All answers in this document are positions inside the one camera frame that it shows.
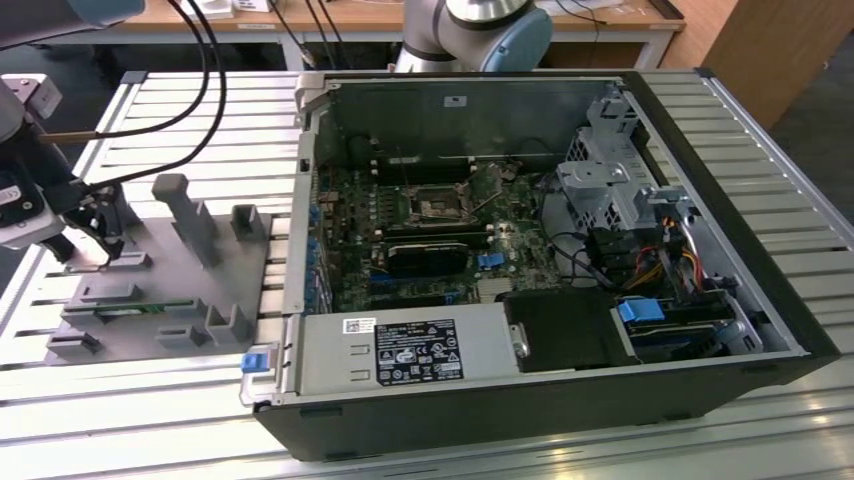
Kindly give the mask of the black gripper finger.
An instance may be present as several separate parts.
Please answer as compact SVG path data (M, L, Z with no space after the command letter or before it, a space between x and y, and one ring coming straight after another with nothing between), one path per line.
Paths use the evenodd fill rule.
M91 210L86 221L87 233L107 255L106 265L122 256L126 245L125 229L129 224L129 204L121 185L86 188Z
M49 237L39 245L53 253L59 263L67 264L73 260L77 246L65 234Z

